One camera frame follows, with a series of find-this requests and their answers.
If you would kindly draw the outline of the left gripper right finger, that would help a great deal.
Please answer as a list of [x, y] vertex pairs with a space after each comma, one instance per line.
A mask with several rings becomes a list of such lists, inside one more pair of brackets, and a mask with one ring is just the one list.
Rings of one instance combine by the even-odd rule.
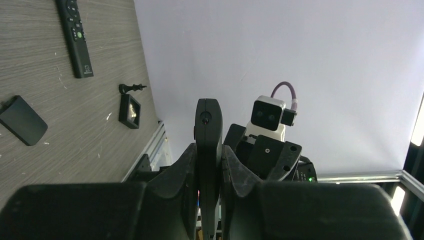
[[379, 186], [262, 180], [222, 150], [225, 240], [409, 240]]

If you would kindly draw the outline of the black remote control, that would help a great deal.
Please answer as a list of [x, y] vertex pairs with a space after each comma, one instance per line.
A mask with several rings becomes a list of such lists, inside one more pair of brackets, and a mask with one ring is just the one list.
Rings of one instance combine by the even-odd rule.
[[76, 0], [55, 0], [74, 76], [94, 76], [87, 38]]

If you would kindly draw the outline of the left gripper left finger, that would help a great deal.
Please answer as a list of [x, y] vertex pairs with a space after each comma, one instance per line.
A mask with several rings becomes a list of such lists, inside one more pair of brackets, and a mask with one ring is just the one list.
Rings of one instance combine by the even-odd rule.
[[3, 240], [193, 240], [196, 145], [148, 182], [38, 184], [0, 213]]

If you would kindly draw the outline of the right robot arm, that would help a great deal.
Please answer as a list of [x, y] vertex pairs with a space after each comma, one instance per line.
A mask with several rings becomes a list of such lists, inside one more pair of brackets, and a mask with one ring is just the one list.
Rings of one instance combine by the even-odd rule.
[[247, 128], [232, 124], [224, 144], [240, 162], [262, 180], [316, 182], [317, 173], [302, 147], [264, 135], [247, 134]]

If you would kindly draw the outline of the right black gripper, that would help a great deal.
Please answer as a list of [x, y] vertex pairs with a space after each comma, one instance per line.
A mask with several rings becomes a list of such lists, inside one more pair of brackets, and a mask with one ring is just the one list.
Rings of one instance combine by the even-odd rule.
[[247, 128], [231, 124], [224, 139], [238, 160], [262, 180], [292, 181], [302, 147], [265, 135], [248, 135]]

